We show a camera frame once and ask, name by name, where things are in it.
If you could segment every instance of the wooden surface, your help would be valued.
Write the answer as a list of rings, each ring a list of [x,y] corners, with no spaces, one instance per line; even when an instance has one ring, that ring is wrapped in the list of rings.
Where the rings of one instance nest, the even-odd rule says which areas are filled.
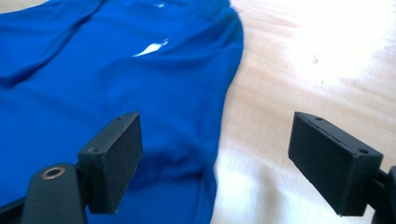
[[[43,0],[0,0],[0,12]],[[396,1],[233,0],[245,52],[224,109],[212,223],[338,217],[288,159],[294,111],[323,117],[396,165]]]

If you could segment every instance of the light wood tabletop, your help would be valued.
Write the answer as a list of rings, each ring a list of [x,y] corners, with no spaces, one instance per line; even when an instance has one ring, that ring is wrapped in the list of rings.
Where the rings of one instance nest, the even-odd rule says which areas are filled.
[[[0,12],[42,0],[0,0]],[[245,51],[227,93],[212,223],[370,223],[339,217],[288,158],[295,111],[396,165],[396,1],[233,0]]]

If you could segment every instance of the blue cloth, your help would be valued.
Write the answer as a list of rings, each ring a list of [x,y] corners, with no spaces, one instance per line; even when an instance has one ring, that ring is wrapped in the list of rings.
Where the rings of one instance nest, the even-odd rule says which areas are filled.
[[[139,111],[144,157],[119,212],[89,221],[208,223],[242,49],[228,0],[51,0],[0,15],[0,205]]]

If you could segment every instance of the blue fabric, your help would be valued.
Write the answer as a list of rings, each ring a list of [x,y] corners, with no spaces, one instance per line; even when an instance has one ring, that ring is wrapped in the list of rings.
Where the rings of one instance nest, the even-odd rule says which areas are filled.
[[[139,111],[144,157],[119,212],[89,221],[208,223],[242,49],[228,0],[52,0],[0,15],[0,204]]]

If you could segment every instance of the blue object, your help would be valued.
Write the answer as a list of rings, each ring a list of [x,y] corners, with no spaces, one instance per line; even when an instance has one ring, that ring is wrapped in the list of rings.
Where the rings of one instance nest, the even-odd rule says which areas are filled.
[[[0,15],[0,205],[139,111],[144,157],[116,216],[208,223],[225,93],[243,32],[228,0],[51,0]]]

